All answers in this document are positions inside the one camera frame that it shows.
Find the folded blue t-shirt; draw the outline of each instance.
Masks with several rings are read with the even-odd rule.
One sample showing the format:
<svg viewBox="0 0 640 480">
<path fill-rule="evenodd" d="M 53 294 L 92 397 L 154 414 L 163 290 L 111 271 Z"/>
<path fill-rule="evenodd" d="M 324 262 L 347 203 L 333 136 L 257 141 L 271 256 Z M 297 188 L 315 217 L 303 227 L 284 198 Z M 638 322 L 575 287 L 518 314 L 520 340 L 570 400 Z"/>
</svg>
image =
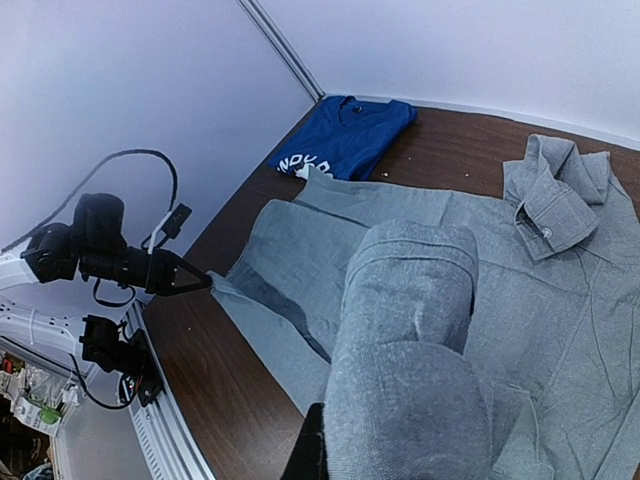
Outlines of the folded blue t-shirt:
<svg viewBox="0 0 640 480">
<path fill-rule="evenodd" d="M 408 103 L 328 97 L 269 160 L 287 175 L 308 178 L 309 168 L 341 180 L 366 180 L 417 110 Z"/>
</svg>

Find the black object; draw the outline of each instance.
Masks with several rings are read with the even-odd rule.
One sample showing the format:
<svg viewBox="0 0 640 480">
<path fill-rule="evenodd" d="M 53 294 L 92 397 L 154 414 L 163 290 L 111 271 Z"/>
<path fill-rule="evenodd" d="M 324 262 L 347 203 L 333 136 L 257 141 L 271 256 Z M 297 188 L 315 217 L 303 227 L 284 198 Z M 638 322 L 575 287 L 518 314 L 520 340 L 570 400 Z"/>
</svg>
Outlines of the black object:
<svg viewBox="0 0 640 480">
<path fill-rule="evenodd" d="M 85 332 L 80 337 L 82 359 L 97 363 L 107 373 L 118 371 L 136 379 L 136 392 L 146 407 L 162 392 L 160 373 L 149 351 L 144 332 L 138 329 L 129 341 L 120 340 L 119 326 L 103 317 L 85 317 Z"/>
<path fill-rule="evenodd" d="M 174 239 L 180 233 L 180 229 L 184 222 L 187 221 L 187 218 L 191 216 L 193 210 L 187 207 L 184 203 L 179 204 L 176 209 L 171 213 L 171 216 L 164 222 L 160 230 L 164 232 L 164 238 L 160 240 L 155 247 L 160 248 L 165 243 L 167 243 L 170 239 Z M 151 234 L 147 235 L 147 237 L 140 244 L 140 248 L 146 249 L 149 246 L 149 241 L 151 240 Z"/>
<path fill-rule="evenodd" d="M 169 228 L 177 235 L 179 225 L 188 216 L 180 210 Z M 22 258 L 41 283 L 72 280 L 76 267 L 83 280 L 96 277 L 114 280 L 121 288 L 142 287 L 146 293 L 178 295 L 211 286 L 211 278 L 173 252 L 145 250 L 127 246 L 120 231 L 124 204 L 114 195 L 84 194 L 74 212 L 73 225 L 53 223 L 41 228 L 29 242 Z M 198 279 L 175 286 L 178 269 Z"/>
<path fill-rule="evenodd" d="M 167 237 L 176 238 L 180 233 L 182 225 L 184 225 L 184 222 L 187 221 L 187 218 L 189 218 L 192 212 L 193 210 L 184 203 L 179 204 L 167 221 L 164 222 L 161 230 L 167 234 Z"/>
<path fill-rule="evenodd" d="M 323 430 L 324 405 L 309 407 L 291 458 L 280 480 L 328 480 Z"/>
</svg>

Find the white print on t-shirt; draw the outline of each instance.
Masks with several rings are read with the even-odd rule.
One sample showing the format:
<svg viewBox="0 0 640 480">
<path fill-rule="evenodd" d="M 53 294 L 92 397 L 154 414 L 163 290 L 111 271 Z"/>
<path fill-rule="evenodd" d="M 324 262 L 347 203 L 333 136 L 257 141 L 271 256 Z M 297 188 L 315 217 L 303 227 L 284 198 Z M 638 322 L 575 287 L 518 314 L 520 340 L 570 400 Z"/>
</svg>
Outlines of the white print on t-shirt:
<svg viewBox="0 0 640 480">
<path fill-rule="evenodd" d="M 291 155 L 291 158 L 287 157 L 284 160 L 280 160 L 280 163 L 278 164 L 278 166 L 276 167 L 276 170 L 280 171 L 280 172 L 284 172 L 286 173 L 287 170 L 289 170 L 289 168 L 291 167 L 295 167 L 296 165 L 300 165 L 300 167 L 295 169 L 295 173 L 297 177 L 300 178 L 304 178 L 305 180 L 309 179 L 309 167 L 314 167 L 317 168 L 318 170 L 320 170 L 322 173 L 330 176 L 331 178 L 333 178 L 333 174 L 329 172 L 329 170 L 331 170 L 331 165 L 329 165 L 329 162 L 327 162 L 326 160 L 322 163 L 319 163 L 318 165 L 314 164 L 313 161 L 316 160 L 318 158 L 317 155 L 311 156 L 311 155 L 302 155 L 302 154 L 295 154 L 295 155 Z"/>
</svg>

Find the metal frame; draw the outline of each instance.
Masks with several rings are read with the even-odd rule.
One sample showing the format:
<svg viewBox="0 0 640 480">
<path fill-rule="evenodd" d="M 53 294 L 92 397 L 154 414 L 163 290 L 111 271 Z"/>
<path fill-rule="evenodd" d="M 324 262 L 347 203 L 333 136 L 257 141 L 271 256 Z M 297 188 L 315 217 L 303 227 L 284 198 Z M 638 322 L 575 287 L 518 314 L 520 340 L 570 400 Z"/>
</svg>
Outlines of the metal frame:
<svg viewBox="0 0 640 480">
<path fill-rule="evenodd" d="M 260 2 L 258 2 L 258 0 L 237 0 L 237 2 L 246 14 L 249 15 L 251 20 L 253 20 L 256 27 L 264 34 L 287 67 L 289 67 L 291 73 L 298 79 L 298 82 L 300 82 L 309 97 L 311 97 L 311 100 L 317 103 L 324 98 L 324 91 L 320 88 L 318 82 L 313 78 L 309 69 L 304 65 L 269 14 L 262 5 L 260 5 Z"/>
<path fill-rule="evenodd" d="M 142 303 L 135 301 L 126 314 L 129 333 L 138 328 L 147 331 L 142 318 Z M 153 344 L 151 354 L 158 366 Z M 155 402 L 142 408 L 135 400 L 129 408 L 142 452 L 154 480 L 215 480 L 213 472 L 196 445 L 193 436 L 159 368 L 164 392 Z"/>
</svg>

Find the gray shirt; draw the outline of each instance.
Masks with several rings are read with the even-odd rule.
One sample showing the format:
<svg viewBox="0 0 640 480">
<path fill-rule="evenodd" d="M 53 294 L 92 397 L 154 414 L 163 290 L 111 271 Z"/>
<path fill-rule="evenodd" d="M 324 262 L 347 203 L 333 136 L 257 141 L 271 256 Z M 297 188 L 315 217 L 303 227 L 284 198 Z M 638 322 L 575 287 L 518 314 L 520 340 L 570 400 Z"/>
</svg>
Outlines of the gray shirt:
<svg viewBox="0 0 640 480">
<path fill-rule="evenodd" d="M 215 277 L 214 295 L 304 409 L 322 397 L 346 266 L 367 229 L 395 218 L 465 226 L 479 278 L 464 355 L 530 399 L 526 412 L 514 409 L 492 478 L 535 478 L 519 470 L 527 455 L 542 465 L 538 478 L 631 478 L 640 449 L 631 199 L 607 153 L 581 155 L 563 139 L 531 136 L 504 174 L 504 198 L 493 199 L 311 172 L 292 204 L 265 207 L 238 264 Z M 252 333 L 258 322 L 264 331 Z M 287 345 L 287 358 L 275 345 Z"/>
</svg>

